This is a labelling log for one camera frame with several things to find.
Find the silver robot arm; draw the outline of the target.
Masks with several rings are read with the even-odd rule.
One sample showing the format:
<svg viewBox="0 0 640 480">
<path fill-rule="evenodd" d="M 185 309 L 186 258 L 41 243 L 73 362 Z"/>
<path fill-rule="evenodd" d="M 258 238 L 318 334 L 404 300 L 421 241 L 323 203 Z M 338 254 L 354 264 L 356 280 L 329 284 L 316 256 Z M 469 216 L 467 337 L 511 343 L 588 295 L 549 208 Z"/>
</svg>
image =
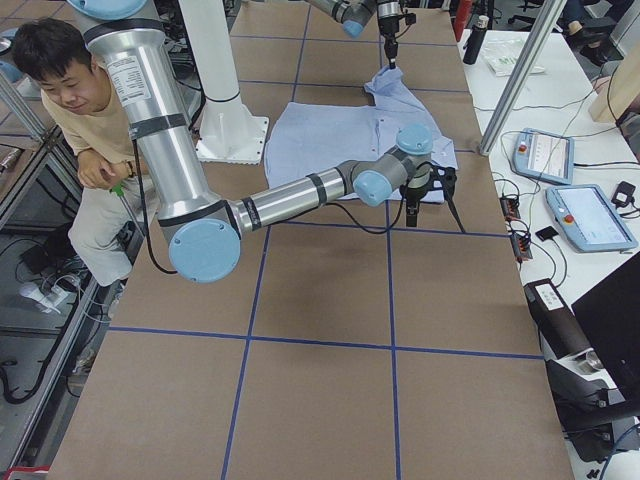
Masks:
<svg viewBox="0 0 640 480">
<path fill-rule="evenodd" d="M 359 37 L 374 18 L 379 35 L 384 39 L 384 53 L 390 69 L 396 68 L 401 23 L 407 28 L 416 23 L 416 15 L 408 10 L 405 1 L 308 0 L 307 3 L 341 24 L 343 31 L 351 38 Z"/>
<path fill-rule="evenodd" d="M 377 160 L 348 160 L 240 200 L 225 199 L 210 189 L 203 162 L 259 161 L 268 119 L 253 116 L 242 102 L 222 3 L 180 5 L 206 100 L 199 141 L 188 127 L 155 5 L 76 1 L 73 9 L 87 48 L 106 64 L 134 153 L 149 166 L 172 269 L 188 280 L 225 277 L 238 263 L 245 234 L 348 195 L 377 206 L 399 192 L 399 212 L 410 216 L 427 193 L 454 193 L 456 171 L 433 157 L 432 130 L 410 124 Z"/>
</svg>

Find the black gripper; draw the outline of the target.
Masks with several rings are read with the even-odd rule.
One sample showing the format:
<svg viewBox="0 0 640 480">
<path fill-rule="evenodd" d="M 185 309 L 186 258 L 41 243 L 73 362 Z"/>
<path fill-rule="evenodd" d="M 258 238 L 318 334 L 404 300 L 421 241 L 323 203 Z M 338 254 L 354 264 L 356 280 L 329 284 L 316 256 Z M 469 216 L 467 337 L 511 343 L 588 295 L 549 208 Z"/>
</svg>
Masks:
<svg viewBox="0 0 640 480">
<path fill-rule="evenodd" d="M 407 184 L 403 185 L 402 196 L 406 202 L 406 226 L 417 226 L 420 203 L 428 193 L 441 192 L 444 200 L 450 202 L 454 196 L 455 184 L 455 168 L 427 166 L 423 175 L 415 175 Z"/>
<path fill-rule="evenodd" d="M 377 3 L 377 25 L 384 38 L 384 52 L 390 69 L 396 68 L 398 38 L 415 23 L 416 15 L 408 10 L 405 2 Z"/>
</svg>

